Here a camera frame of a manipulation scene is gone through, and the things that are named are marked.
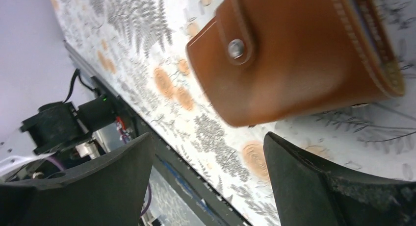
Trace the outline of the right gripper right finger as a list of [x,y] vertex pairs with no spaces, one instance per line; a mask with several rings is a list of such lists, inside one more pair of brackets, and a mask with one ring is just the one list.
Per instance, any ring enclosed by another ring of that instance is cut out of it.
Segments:
[[349,169],[273,132],[264,156],[284,226],[413,226],[416,184]]

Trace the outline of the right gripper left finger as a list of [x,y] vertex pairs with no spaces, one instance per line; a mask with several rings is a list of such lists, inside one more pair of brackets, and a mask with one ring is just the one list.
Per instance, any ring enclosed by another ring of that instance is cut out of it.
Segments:
[[44,179],[0,186],[3,226],[136,226],[149,183],[154,141],[124,146]]

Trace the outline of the brown leather card holder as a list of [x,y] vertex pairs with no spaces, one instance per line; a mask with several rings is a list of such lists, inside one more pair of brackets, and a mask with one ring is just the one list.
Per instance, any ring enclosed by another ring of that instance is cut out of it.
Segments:
[[213,108],[236,127],[405,93],[373,0],[224,0],[186,50]]

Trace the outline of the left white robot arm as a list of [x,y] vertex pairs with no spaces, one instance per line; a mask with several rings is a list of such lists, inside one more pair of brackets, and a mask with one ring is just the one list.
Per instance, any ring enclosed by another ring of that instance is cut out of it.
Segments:
[[69,101],[41,106],[1,143],[1,182],[45,178],[102,156],[104,148],[94,133],[117,117],[115,105],[105,96],[79,107]]

